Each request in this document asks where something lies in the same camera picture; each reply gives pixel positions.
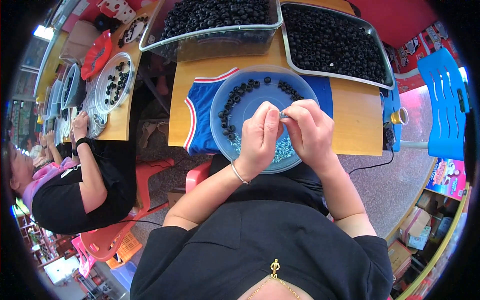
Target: gold necklace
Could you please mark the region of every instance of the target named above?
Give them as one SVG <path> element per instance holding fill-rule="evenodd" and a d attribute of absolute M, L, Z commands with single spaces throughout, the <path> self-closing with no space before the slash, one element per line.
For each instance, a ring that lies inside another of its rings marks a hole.
<path fill-rule="evenodd" d="M 270 275 L 270 278 L 267 279 L 267 281 L 265 281 L 257 290 L 255 290 L 255 292 L 253 292 L 253 294 L 248 297 L 247 300 L 250 300 L 253 296 L 255 296 L 255 294 L 261 289 L 263 288 L 263 286 L 269 282 L 270 280 L 272 279 L 275 279 L 276 281 L 280 282 L 281 284 L 283 284 L 286 288 L 289 289 L 290 292 L 292 292 L 293 295 L 295 295 L 295 297 L 297 297 L 298 300 L 301 300 L 300 297 L 297 295 L 296 292 L 294 292 L 288 285 L 286 285 L 285 282 L 283 282 L 280 278 L 277 277 L 276 275 L 276 272 L 280 269 L 280 264 L 278 263 L 278 259 L 275 259 L 275 261 L 270 265 L 270 269 L 272 269 L 272 274 Z"/>

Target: gold cup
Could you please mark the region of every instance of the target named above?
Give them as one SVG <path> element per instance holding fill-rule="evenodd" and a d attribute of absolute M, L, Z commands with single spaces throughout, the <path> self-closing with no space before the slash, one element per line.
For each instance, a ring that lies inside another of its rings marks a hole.
<path fill-rule="evenodd" d="M 390 120 L 392 124 L 402 124 L 402 125 L 407 125 L 408 124 L 408 112 L 405 107 L 400 107 L 397 111 L 393 112 L 390 115 Z"/>

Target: pink scarf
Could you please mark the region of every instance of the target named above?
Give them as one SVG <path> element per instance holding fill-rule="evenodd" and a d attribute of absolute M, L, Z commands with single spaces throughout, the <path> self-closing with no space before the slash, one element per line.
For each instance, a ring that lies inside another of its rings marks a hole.
<path fill-rule="evenodd" d="M 33 181 L 27 185 L 22 197 L 23 203 L 28 207 L 30 213 L 32 213 L 32 199 L 38 189 L 50 179 L 76 165 L 78 165 L 77 162 L 74 162 L 70 157 L 67 157 L 60 165 L 50 163 L 33 174 Z"/>

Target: wristwatch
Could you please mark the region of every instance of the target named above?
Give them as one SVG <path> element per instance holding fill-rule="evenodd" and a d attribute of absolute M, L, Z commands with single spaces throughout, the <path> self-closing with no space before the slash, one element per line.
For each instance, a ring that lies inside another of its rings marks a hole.
<path fill-rule="evenodd" d="M 92 149 L 92 144 L 90 143 L 90 139 L 87 138 L 87 137 L 83 137 L 83 138 L 79 139 L 78 141 L 76 141 L 75 148 L 78 149 L 78 146 L 83 144 L 83 143 L 87 143 L 88 146 L 90 147 L 90 149 Z"/>

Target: silver bracelet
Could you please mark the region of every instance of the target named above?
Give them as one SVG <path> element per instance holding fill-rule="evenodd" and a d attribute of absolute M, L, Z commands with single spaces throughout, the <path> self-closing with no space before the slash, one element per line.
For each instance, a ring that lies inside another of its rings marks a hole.
<path fill-rule="evenodd" d="M 237 172 L 237 169 L 235 169 L 235 166 L 233 165 L 233 162 L 234 160 L 232 160 L 232 162 L 230 163 L 230 165 L 232 166 L 232 170 L 233 170 L 233 173 L 235 173 L 235 175 L 237 175 L 237 177 L 241 180 L 241 182 L 243 182 L 244 184 L 250 184 L 252 181 L 245 181 L 243 180 L 243 178 L 239 175 L 239 173 Z"/>

